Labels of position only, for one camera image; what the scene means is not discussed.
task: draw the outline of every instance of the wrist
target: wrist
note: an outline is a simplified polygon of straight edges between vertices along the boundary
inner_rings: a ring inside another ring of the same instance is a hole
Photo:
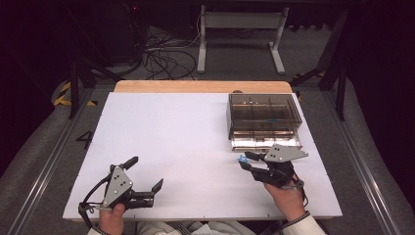
[[[298,208],[297,210],[291,210],[290,212],[286,212],[284,216],[286,217],[287,221],[290,222],[290,221],[293,221],[299,218],[305,213],[306,213],[305,209],[301,207],[301,208]]]
[[[106,231],[102,230],[98,225],[93,226],[92,229],[94,229],[97,233],[101,235],[111,235],[110,233],[107,233]]]
[[[288,223],[286,223],[286,224],[284,224],[283,225],[283,229],[284,228],[286,228],[286,227],[288,227],[288,226],[291,226],[291,225],[293,225],[293,224],[296,224],[296,223],[298,223],[298,222],[300,222],[300,221],[302,221],[303,219],[305,219],[305,218],[307,218],[307,217],[309,217],[310,216],[310,212],[309,211],[306,211],[305,213],[303,213],[301,216],[299,216],[299,217],[297,217],[297,218],[295,218],[295,219],[293,219],[293,220],[288,220],[289,222]]]

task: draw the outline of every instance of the white sleeve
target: white sleeve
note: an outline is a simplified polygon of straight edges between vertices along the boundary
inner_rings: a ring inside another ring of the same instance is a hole
[[[324,235],[315,219],[310,215],[300,222],[290,225],[283,229],[284,235]]]

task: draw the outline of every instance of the metal stand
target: metal stand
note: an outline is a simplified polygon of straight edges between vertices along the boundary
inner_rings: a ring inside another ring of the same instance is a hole
[[[288,16],[288,8],[282,13],[225,13],[207,12],[206,6],[201,10],[201,46],[199,49],[198,72],[205,72],[207,42],[206,28],[278,28],[273,42],[269,42],[269,49],[279,74],[285,74],[284,66],[278,53],[281,35]]]
[[[348,10],[343,10],[335,23],[330,38],[324,48],[324,51],[318,61],[317,67],[314,70],[307,72],[304,75],[290,81],[291,86],[297,86],[302,82],[309,80],[321,71],[326,71],[318,86],[321,90],[330,90],[339,79],[338,95],[336,101],[336,111],[341,120],[345,120],[343,115],[345,89],[346,89],[346,68],[344,65],[344,58],[337,53],[339,39],[342,35],[342,30],[346,22]]]
[[[88,59],[77,58],[70,66],[70,98],[71,108],[69,119],[72,119],[79,109],[79,85],[78,79],[81,80],[82,84],[86,88],[94,88],[97,83],[95,76],[91,70],[96,70],[105,76],[111,78],[114,81],[121,81],[124,78],[116,75],[115,73],[107,70]]]

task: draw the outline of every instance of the metal frame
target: metal frame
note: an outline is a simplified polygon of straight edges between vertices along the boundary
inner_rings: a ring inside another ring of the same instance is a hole
[[[282,13],[226,13],[207,12],[206,6],[201,10],[201,46],[199,49],[198,73],[205,72],[207,55],[206,28],[278,28],[274,41],[269,42],[269,50],[274,59],[279,74],[285,74],[285,69],[278,53],[284,25],[287,20],[289,8]]]

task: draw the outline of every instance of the blue object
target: blue object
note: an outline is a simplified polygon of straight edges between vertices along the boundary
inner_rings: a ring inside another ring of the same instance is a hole
[[[247,164],[248,163],[248,158],[243,156],[243,155],[240,155],[239,158],[238,158],[238,161]]]

